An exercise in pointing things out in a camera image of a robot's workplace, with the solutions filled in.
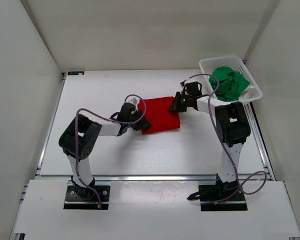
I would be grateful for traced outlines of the green t shirt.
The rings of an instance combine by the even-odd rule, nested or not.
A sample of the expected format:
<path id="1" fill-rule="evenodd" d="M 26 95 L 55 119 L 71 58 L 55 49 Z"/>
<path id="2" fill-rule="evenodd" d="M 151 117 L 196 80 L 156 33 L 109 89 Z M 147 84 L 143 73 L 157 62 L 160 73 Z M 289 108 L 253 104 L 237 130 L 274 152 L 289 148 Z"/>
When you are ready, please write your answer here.
<path id="1" fill-rule="evenodd" d="M 212 89 L 215 90 L 218 84 L 216 78 L 218 78 L 219 85 L 215 91 L 215 95 L 220 101 L 238 101 L 241 92 L 250 85 L 250 82 L 245 79 L 243 74 L 227 66 L 216 68 L 212 75 L 209 78 L 209 83 Z"/>

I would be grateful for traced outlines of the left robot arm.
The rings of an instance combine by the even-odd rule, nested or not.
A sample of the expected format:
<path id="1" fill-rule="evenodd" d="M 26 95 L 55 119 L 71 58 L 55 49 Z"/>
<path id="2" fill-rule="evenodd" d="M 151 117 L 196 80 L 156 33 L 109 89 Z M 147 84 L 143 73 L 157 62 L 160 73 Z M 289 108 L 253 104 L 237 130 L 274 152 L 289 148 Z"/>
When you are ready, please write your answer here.
<path id="1" fill-rule="evenodd" d="M 152 125 L 134 103 L 125 102 L 120 111 L 110 118 L 92 121 L 78 113 L 59 138 L 58 144 L 67 156 L 72 170 L 72 183 L 78 187 L 77 194 L 90 200 L 95 194 L 95 180 L 91 173 L 89 155 L 99 137 L 119 137 L 129 128 L 141 131 Z"/>

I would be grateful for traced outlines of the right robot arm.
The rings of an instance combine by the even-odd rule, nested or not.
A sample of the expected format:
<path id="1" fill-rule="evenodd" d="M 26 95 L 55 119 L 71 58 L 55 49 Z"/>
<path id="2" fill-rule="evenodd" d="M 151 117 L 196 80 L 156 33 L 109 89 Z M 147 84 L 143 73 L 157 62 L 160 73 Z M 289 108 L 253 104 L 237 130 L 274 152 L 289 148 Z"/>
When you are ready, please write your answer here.
<path id="1" fill-rule="evenodd" d="M 222 143 L 221 164 L 217 173 L 222 183 L 215 186 L 214 193 L 220 200 L 228 199 L 233 188 L 229 183 L 237 180 L 236 169 L 239 165 L 241 150 L 251 134 L 251 128 L 240 101 L 233 103 L 221 101 L 202 94 L 202 84 L 195 81 L 180 83 L 182 90 L 176 92 L 169 107 L 170 113 L 184 113 L 187 108 L 212 115 L 216 133 Z"/>

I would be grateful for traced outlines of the red t shirt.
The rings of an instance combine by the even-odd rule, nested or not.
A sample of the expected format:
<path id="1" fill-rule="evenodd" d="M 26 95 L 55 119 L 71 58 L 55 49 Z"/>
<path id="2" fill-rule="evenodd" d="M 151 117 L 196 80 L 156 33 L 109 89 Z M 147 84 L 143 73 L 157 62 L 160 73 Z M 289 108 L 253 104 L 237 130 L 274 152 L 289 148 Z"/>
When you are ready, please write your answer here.
<path id="1" fill-rule="evenodd" d="M 169 112 L 174 101 L 173 96 L 145 99 L 145 118 L 150 122 L 149 128 L 142 129 L 143 135 L 149 135 L 164 131 L 177 130 L 181 122 L 178 112 Z"/>

